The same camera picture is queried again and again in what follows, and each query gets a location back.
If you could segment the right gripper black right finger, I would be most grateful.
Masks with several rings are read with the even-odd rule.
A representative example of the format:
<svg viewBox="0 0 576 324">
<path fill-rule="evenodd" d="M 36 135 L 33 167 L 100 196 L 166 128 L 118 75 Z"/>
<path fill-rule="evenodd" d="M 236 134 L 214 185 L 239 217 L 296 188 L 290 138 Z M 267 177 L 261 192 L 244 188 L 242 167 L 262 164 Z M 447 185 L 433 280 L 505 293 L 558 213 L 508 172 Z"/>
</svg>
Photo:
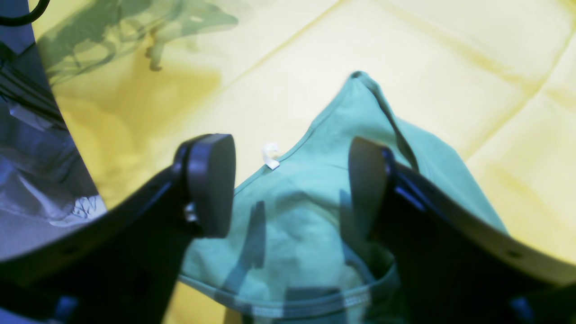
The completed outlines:
<svg viewBox="0 0 576 324">
<path fill-rule="evenodd" d="M 414 324 L 573 324 L 576 269 L 478 219 L 385 145 L 348 153 L 362 238 L 389 250 Z"/>
</svg>

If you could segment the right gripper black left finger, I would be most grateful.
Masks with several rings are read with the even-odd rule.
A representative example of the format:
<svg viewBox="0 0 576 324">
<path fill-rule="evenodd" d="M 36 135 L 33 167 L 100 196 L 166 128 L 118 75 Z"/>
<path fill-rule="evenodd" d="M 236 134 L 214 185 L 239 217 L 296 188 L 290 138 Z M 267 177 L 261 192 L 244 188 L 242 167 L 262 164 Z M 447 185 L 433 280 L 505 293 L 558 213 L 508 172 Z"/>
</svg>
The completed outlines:
<svg viewBox="0 0 576 324">
<path fill-rule="evenodd" d="M 235 178 L 232 135 L 183 142 L 99 219 L 2 261 L 1 322 L 159 324 L 191 242 L 229 233 Z"/>
</svg>

